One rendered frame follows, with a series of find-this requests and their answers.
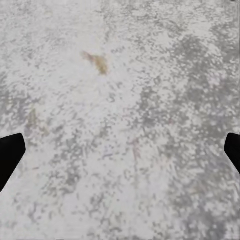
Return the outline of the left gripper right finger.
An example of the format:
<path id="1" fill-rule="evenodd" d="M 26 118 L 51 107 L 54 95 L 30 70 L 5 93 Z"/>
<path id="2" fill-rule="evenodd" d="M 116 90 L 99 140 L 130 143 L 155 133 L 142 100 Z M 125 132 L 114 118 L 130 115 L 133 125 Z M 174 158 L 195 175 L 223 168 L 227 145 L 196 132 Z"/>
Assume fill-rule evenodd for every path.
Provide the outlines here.
<path id="1" fill-rule="evenodd" d="M 227 135 L 224 151 L 240 173 L 240 134 L 230 132 Z"/>

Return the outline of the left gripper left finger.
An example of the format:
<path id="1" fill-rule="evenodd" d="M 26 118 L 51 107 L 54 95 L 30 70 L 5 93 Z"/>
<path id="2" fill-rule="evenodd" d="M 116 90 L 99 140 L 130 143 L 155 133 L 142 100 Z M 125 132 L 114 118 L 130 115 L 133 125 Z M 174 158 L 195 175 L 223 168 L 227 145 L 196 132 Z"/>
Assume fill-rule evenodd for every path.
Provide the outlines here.
<path id="1" fill-rule="evenodd" d="M 22 133 L 0 138 L 0 193 L 26 153 Z"/>

